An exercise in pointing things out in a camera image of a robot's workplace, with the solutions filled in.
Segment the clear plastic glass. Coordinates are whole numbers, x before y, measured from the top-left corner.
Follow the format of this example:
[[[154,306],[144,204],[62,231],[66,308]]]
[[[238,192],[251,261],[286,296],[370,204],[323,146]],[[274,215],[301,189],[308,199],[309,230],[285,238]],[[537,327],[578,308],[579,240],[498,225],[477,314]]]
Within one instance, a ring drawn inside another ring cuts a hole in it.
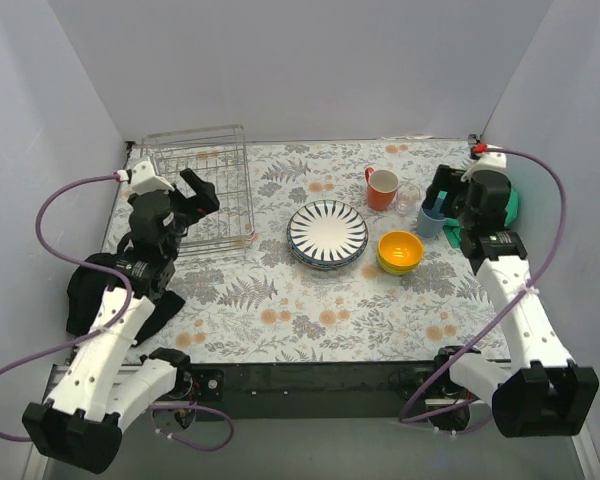
[[[421,204],[420,188],[412,183],[402,183],[398,188],[395,199],[395,210],[401,215],[406,215],[417,210]]]

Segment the light blue cup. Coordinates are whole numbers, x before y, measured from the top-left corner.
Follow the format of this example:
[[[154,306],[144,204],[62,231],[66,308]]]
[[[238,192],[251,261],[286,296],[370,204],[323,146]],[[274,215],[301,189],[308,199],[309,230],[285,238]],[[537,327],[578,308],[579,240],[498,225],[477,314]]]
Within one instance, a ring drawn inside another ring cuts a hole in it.
[[[421,206],[416,221],[416,233],[422,238],[433,238],[440,233],[446,223],[442,205],[446,193],[441,192],[431,208]]]

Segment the orange mug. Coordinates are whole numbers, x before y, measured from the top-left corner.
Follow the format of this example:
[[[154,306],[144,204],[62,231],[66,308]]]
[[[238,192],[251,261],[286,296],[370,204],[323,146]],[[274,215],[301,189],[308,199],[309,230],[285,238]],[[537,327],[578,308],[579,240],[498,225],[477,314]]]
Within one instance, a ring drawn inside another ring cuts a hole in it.
[[[389,170],[367,167],[364,171],[367,184],[367,204],[375,211],[387,210],[399,188],[398,177]]]

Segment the yellow orange bowl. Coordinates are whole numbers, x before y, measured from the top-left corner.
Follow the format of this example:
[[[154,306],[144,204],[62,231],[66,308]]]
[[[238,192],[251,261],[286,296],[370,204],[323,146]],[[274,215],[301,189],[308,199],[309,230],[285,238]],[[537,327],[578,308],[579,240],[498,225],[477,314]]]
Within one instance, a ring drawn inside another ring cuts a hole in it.
[[[415,234],[395,230],[380,238],[377,252],[390,268],[406,271],[420,263],[424,256],[424,246]]]

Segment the lime green bowl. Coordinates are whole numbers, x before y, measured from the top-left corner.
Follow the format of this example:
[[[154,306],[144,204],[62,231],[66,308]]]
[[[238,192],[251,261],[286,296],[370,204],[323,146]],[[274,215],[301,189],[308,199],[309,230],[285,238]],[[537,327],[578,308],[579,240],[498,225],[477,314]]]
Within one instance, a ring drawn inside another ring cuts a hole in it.
[[[378,265],[387,273],[394,276],[403,276],[416,269],[417,264],[407,266],[405,268],[396,268],[393,265],[386,263],[381,257],[377,258]]]

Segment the dark patterned plate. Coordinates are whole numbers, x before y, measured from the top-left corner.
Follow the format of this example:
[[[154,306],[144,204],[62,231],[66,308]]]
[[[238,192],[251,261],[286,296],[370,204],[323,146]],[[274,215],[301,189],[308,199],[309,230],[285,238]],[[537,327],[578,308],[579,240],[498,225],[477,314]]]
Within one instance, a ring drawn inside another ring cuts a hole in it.
[[[319,270],[334,270],[334,269],[338,269],[341,267],[351,265],[352,263],[354,263],[356,260],[358,260],[362,256],[365,249],[366,249],[366,247],[363,246],[361,249],[359,249],[353,255],[349,256],[348,258],[346,258],[344,260],[327,261],[327,260],[312,259],[309,256],[305,255],[304,253],[301,253],[295,247],[293,247],[293,246],[290,247],[291,253],[299,261],[301,261],[302,263],[304,263],[312,268],[319,269]]]

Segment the white black striped plate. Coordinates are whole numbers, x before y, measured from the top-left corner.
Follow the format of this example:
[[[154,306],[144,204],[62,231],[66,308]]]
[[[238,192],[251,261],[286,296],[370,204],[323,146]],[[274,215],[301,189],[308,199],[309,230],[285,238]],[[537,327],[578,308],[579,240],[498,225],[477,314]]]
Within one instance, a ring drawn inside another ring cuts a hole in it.
[[[289,220],[287,242],[312,259],[336,261],[368,243],[361,214],[338,200],[318,200],[297,210]]]

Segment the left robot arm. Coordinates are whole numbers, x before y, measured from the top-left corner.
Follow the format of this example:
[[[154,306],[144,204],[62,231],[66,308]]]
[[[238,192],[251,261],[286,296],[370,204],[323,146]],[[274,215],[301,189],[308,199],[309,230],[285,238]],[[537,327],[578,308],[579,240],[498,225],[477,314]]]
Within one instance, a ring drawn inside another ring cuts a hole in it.
[[[183,369],[189,358],[173,350],[152,355],[123,383],[114,383],[175,273],[189,227],[220,207],[212,183],[191,169],[179,175],[192,196],[158,175],[149,161],[116,174],[132,191],[132,211],[92,326],[64,377],[22,416],[32,443],[47,457],[100,474],[118,453],[124,431],[151,403],[163,395],[180,400],[192,390],[193,377]]]

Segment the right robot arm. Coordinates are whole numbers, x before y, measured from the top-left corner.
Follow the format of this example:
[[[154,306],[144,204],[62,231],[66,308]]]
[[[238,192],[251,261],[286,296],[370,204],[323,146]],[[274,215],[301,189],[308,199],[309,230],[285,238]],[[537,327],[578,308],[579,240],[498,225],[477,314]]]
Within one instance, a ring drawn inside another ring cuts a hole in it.
[[[439,207],[460,225],[461,251],[501,317],[510,355],[510,368],[504,370],[468,350],[433,371],[433,387],[449,398],[469,390],[490,406],[507,438],[575,436],[599,380],[562,345],[529,284],[527,251],[505,225],[510,194],[509,179],[499,171],[468,174],[448,165],[437,168],[427,188],[424,208]]]

